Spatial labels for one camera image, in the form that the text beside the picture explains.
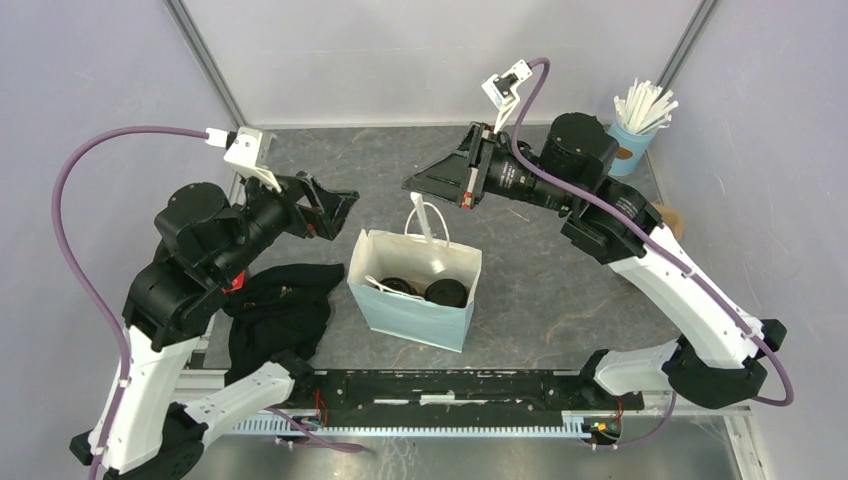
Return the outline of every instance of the gift bag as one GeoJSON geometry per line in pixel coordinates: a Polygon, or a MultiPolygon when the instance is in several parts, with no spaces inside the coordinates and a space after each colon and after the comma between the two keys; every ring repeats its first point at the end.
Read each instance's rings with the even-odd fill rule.
{"type": "Polygon", "coordinates": [[[433,204],[416,202],[416,207],[407,218],[403,235],[380,230],[360,232],[347,282],[371,330],[461,352],[471,325],[483,253],[451,242],[444,217],[433,204]],[[445,240],[430,234],[423,214],[425,206],[434,209],[442,220],[445,240]],[[410,220],[416,213],[424,235],[409,233],[410,220]],[[380,283],[387,278],[403,279],[416,292],[401,292],[380,283]],[[457,280],[465,287],[467,300],[462,307],[424,299],[428,286],[442,279],[457,280]]]}

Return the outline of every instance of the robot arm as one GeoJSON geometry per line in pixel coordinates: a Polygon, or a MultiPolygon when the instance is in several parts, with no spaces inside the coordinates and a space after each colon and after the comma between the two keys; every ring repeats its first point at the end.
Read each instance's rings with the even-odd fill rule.
{"type": "MultiPolygon", "coordinates": [[[[709,295],[608,212],[537,177],[513,156],[510,139],[492,126],[472,123],[465,138],[445,159],[406,178],[407,190],[432,195],[460,208],[474,208],[485,193],[553,210],[564,217],[562,234],[602,265],[639,287],[680,329],[681,337],[659,347],[632,352],[596,352],[583,371],[613,395],[673,388],[706,408],[757,395],[766,377],[757,346],[709,295]]],[[[636,189],[606,175],[617,142],[596,118],[564,114],[551,125],[539,155],[519,142],[525,157],[542,170],[614,206],[649,237],[688,265],[662,218],[636,189]]],[[[704,273],[705,279],[728,302],[704,273]]],[[[753,335],[777,350],[786,330],[777,320],[759,320],[730,303],[753,335]]]]}
{"type": "MultiPolygon", "coordinates": [[[[180,372],[226,302],[223,289],[284,232],[333,240],[359,198],[353,191],[324,190],[303,172],[270,173],[261,166],[268,135],[243,128],[227,142],[225,160],[245,178],[243,205],[230,205],[217,185],[196,183],[174,193],[155,218],[162,241],[133,281],[123,310],[130,380],[108,442],[93,451],[108,405],[97,426],[71,442],[83,464],[102,455],[106,479],[182,478],[221,434],[292,393],[299,369],[281,356],[211,396],[171,402],[180,372]]],[[[116,374],[109,398],[118,385],[116,374]]]]}

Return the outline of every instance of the bag handle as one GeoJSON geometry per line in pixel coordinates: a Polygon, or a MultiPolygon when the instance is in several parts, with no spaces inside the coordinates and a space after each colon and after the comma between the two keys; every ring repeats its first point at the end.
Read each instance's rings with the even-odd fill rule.
{"type": "MultiPolygon", "coordinates": [[[[430,208],[432,208],[433,210],[436,211],[436,215],[439,216],[439,220],[442,221],[442,227],[445,229],[445,247],[450,248],[450,232],[448,231],[448,224],[445,223],[445,217],[442,216],[442,212],[440,212],[439,209],[436,208],[436,206],[433,205],[430,202],[423,202],[422,205],[425,206],[425,207],[430,207],[430,208]]],[[[403,234],[404,235],[407,235],[407,236],[409,235],[409,222],[412,221],[412,216],[415,215],[416,212],[418,212],[417,207],[413,208],[412,211],[409,212],[409,216],[406,217],[406,225],[404,225],[404,227],[403,227],[403,234]]],[[[427,240],[427,242],[433,241],[433,238],[430,237],[429,235],[425,234],[424,238],[427,240]]]]}
{"type": "Polygon", "coordinates": [[[382,283],[378,282],[377,279],[375,279],[371,275],[365,275],[365,280],[367,282],[374,284],[374,286],[379,288],[381,292],[392,292],[392,293],[395,293],[395,294],[398,294],[398,295],[403,295],[404,297],[407,297],[407,298],[412,298],[412,299],[415,299],[415,300],[421,300],[422,302],[425,301],[424,297],[421,297],[421,296],[418,296],[418,295],[410,295],[408,293],[400,292],[400,291],[397,291],[393,288],[389,288],[389,287],[383,285],[382,283]]]}

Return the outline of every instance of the blue cup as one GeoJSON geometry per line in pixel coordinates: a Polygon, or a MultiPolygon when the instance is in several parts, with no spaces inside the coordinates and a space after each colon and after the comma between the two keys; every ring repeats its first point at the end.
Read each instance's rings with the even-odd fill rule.
{"type": "Polygon", "coordinates": [[[613,177],[623,177],[633,173],[636,165],[639,165],[639,161],[645,156],[645,150],[651,144],[651,140],[654,139],[657,131],[654,130],[644,135],[630,133],[618,123],[618,118],[616,117],[607,133],[612,138],[618,140],[619,147],[609,174],[613,177]]]}

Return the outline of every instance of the floor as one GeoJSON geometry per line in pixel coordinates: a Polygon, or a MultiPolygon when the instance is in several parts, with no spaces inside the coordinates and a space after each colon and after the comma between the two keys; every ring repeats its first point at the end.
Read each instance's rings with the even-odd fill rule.
{"type": "MultiPolygon", "coordinates": [[[[547,128],[525,127],[537,151],[547,128]]],[[[254,264],[345,263],[361,229],[401,232],[412,208],[405,176],[444,158],[465,127],[281,130],[269,158],[279,174],[303,170],[326,188],[356,189],[361,200],[333,242],[281,237],[254,264]]],[[[625,179],[659,198],[647,162],[625,179]]],[[[487,195],[473,211],[440,205],[451,239],[483,251],[483,271],[463,353],[368,329],[350,289],[330,296],[334,312],[316,368],[577,369],[600,348],[633,350],[678,335],[648,299],[611,270],[572,247],[553,212],[487,195]]],[[[441,227],[435,227],[439,236],[441,227]]],[[[216,320],[204,366],[228,368],[229,320],[216,320]]]]}
{"type": "MultiPolygon", "coordinates": [[[[645,435],[656,419],[627,418],[625,439],[645,435]]],[[[356,437],[368,449],[341,454],[289,452],[265,437],[224,436],[185,477],[201,479],[580,480],[741,479],[720,417],[675,417],[668,430],[638,448],[597,452],[577,440],[543,438],[356,437]]]]}

